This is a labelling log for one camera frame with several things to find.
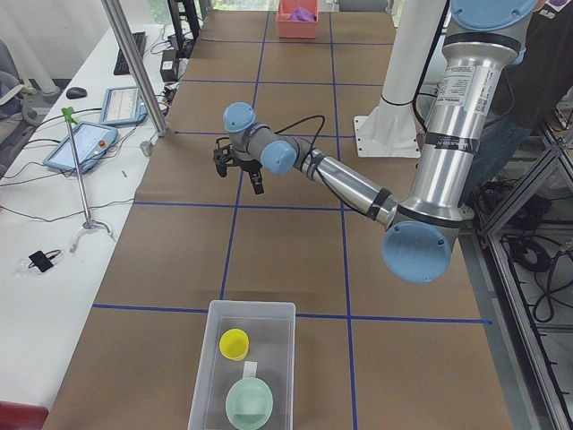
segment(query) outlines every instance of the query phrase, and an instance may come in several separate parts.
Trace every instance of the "black mouse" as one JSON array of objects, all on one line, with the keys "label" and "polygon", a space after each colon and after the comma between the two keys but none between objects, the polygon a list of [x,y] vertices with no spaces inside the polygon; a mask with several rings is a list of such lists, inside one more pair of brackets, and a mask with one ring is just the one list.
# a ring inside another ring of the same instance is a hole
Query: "black mouse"
[{"label": "black mouse", "polygon": [[82,87],[71,87],[65,92],[68,99],[82,99],[88,95],[88,92]]}]

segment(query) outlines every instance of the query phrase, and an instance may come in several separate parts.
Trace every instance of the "blue tablet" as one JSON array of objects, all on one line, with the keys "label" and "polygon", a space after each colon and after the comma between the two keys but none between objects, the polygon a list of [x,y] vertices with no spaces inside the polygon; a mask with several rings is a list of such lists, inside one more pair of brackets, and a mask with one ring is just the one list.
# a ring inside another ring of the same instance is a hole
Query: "blue tablet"
[{"label": "blue tablet", "polygon": [[139,124],[147,116],[137,87],[108,88],[99,122],[119,127]]},{"label": "blue tablet", "polygon": [[[98,162],[115,144],[117,129],[108,125],[79,122],[73,128],[73,139],[78,150],[81,172],[84,173]],[[44,166],[60,170],[75,170],[70,137],[63,139],[44,159]]]}]

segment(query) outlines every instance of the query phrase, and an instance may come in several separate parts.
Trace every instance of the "red object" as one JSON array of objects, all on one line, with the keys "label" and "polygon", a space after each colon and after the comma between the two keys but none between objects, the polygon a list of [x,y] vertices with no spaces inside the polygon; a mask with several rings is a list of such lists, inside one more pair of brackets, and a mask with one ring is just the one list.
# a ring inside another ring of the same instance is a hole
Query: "red object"
[{"label": "red object", "polygon": [[[303,7],[316,16],[316,21],[289,21],[297,7]],[[279,0],[277,11],[277,32],[280,38],[314,39],[319,29],[318,0]]]},{"label": "red object", "polygon": [[0,401],[0,430],[39,430],[44,426],[47,409]]}]

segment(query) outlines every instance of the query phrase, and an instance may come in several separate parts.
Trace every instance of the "white table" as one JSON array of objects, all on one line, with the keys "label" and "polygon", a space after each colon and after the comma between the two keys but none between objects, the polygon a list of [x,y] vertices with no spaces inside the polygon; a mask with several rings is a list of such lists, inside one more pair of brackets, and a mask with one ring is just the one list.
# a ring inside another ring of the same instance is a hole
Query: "white table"
[{"label": "white table", "polygon": [[[133,26],[132,31],[146,31],[146,50],[162,34],[163,26]],[[101,108],[106,88],[134,85],[131,75],[114,76],[117,43],[109,30],[75,75],[70,86],[88,91],[85,99],[69,100],[62,95],[47,118],[61,115],[61,108],[72,106],[76,111]],[[163,82],[159,75],[161,55],[147,52],[143,62],[153,89],[159,94]],[[79,114],[76,119],[98,122],[99,112]],[[132,130],[120,129],[120,136]],[[66,136],[61,120],[41,126],[32,139],[60,140]],[[84,177],[90,206],[133,198],[148,159],[140,150],[144,140],[155,139],[150,118],[138,126],[125,140],[118,156],[100,161]],[[39,163],[53,147],[39,147],[51,142],[34,142],[23,150],[7,176],[12,176],[29,161]],[[0,184],[20,182],[53,171],[29,166],[15,179]],[[62,175],[40,179],[23,185],[0,187],[0,204],[29,215],[52,219],[81,211],[81,198],[75,176]],[[94,210],[96,219],[108,221],[118,237],[131,204]],[[84,222],[83,215],[47,223],[26,219],[0,209],[0,400],[51,408],[57,391],[80,337],[93,299],[115,248],[105,230],[84,235],[78,250],[69,254],[73,233]],[[38,276],[14,275],[19,259],[38,250],[65,250],[63,260]]]}]

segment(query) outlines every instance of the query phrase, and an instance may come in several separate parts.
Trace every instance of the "black keyboard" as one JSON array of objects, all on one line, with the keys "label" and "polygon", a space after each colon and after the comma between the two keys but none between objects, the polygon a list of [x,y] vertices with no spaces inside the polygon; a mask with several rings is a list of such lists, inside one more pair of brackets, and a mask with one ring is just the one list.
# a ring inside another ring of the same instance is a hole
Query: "black keyboard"
[{"label": "black keyboard", "polygon": [[[135,40],[135,45],[137,45],[137,50],[140,51],[141,57],[145,52],[145,31],[140,31],[138,33],[132,33],[133,40]],[[117,60],[115,61],[114,74],[129,74],[129,65],[127,60],[125,60],[124,53],[120,49],[117,53]]]}]

